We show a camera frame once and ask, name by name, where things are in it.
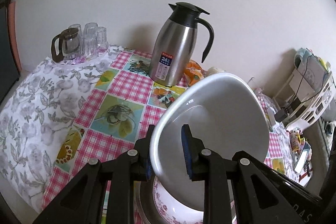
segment drinking glass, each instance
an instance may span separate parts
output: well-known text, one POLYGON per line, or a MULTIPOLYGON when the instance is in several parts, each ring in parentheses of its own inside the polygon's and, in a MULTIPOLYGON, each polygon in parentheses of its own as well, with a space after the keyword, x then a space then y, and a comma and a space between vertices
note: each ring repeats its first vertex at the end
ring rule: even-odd
POLYGON ((95 34, 84 36, 81 46, 81 55, 85 57, 98 56, 97 37, 95 34))
POLYGON ((97 27, 98 27, 98 24, 94 23, 94 22, 85 24, 84 36, 94 34, 95 33, 95 28, 97 28, 97 27))
POLYGON ((97 46, 98 51, 105 52, 109 48, 109 43, 106 38, 106 28, 97 27, 95 28, 95 34, 97 36, 97 46))
POLYGON ((77 28, 78 29, 78 38, 81 41, 82 40, 82 26, 81 24, 73 24, 68 27, 68 29, 71 28, 77 28))

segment jug spout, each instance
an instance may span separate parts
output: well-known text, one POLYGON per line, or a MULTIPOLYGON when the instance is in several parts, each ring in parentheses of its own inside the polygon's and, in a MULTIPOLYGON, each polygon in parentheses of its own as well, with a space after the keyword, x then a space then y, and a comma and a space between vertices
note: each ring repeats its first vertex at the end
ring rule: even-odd
POLYGON ((168 4, 168 5, 171 7, 172 10, 175 10, 175 8, 176 8, 175 4, 168 4))

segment white plastic bowl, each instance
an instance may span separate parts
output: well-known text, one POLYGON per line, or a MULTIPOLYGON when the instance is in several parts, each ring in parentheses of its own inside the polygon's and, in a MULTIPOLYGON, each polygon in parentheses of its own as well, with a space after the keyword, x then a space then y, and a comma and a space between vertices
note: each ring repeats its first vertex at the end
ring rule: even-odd
MULTIPOLYGON (((182 204, 203 211, 204 182, 192 182, 186 172, 181 127, 223 158, 241 150, 263 162, 269 131, 261 105, 236 75, 217 73, 199 81, 175 100, 152 134, 150 158, 164 188, 182 204)), ((231 200, 233 194, 229 188, 231 200)))

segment white wall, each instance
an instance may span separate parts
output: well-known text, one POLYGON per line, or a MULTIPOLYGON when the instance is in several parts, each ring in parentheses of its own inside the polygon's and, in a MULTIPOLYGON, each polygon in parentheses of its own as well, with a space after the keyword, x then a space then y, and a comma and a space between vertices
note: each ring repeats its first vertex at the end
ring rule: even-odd
MULTIPOLYGON (((205 69, 217 66, 274 93, 293 67, 295 49, 308 47, 336 67, 334 0, 14 0, 16 38, 23 69, 50 56, 52 38, 74 23, 107 27, 110 43, 152 52, 170 16, 168 3, 185 1, 204 8, 215 30, 205 69)), ((205 27, 193 59, 200 62, 208 41, 205 27)))

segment teapot handle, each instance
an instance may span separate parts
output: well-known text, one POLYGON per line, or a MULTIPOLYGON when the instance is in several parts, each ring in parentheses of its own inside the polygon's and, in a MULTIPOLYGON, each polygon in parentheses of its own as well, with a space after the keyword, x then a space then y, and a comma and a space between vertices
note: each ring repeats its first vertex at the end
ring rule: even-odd
POLYGON ((202 63, 203 63, 205 58, 208 56, 208 53, 211 49, 213 38, 214 38, 214 32, 213 32, 212 26, 208 22, 206 22, 204 19, 198 17, 195 20, 196 20, 197 23, 200 23, 200 24, 204 25, 208 29, 209 34, 210 34, 208 44, 205 47, 205 50, 202 54, 202 63))
POLYGON ((62 45, 63 45, 63 37, 58 34, 56 35, 51 42, 51 57, 54 62, 59 63, 63 61, 64 56, 63 56, 63 51, 62 51, 62 45), (55 48, 55 42, 58 40, 58 55, 56 54, 56 48, 55 48))

